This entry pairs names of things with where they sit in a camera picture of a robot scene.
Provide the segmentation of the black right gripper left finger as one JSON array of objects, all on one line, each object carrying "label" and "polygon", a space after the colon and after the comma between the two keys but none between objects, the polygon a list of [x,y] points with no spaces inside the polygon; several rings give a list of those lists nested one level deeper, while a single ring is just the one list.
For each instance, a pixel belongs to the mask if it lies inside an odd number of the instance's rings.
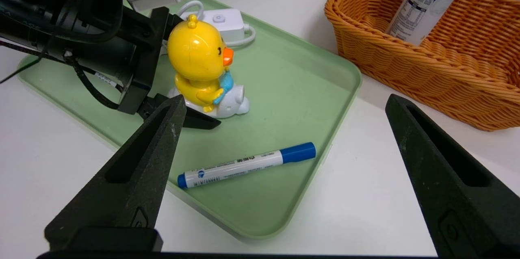
[{"label": "black right gripper left finger", "polygon": [[163,102],[46,226],[50,251],[160,251],[155,229],[186,105]]}]

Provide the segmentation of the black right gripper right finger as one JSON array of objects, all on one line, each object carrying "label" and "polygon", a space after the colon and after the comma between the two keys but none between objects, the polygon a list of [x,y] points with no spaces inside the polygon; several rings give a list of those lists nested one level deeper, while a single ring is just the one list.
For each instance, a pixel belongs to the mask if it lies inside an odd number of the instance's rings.
[{"label": "black right gripper right finger", "polygon": [[385,113],[437,255],[519,257],[519,197],[411,101]]}]

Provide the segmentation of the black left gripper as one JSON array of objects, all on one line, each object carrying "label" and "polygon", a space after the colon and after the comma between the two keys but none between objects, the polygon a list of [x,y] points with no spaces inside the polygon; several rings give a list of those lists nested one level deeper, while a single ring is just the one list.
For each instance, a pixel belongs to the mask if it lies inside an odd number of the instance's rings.
[{"label": "black left gripper", "polygon": [[[156,73],[158,58],[163,41],[181,20],[170,13],[168,7],[152,9],[150,16],[123,8],[122,24],[118,37],[133,45],[128,63],[122,65],[118,79],[123,83],[123,92],[119,98],[118,111],[138,115],[145,121],[164,102],[171,98],[156,94],[148,96]],[[221,125],[221,121],[200,111],[187,107],[182,96],[175,96],[175,108],[184,108],[174,114],[175,124],[184,128],[211,131]]]}]

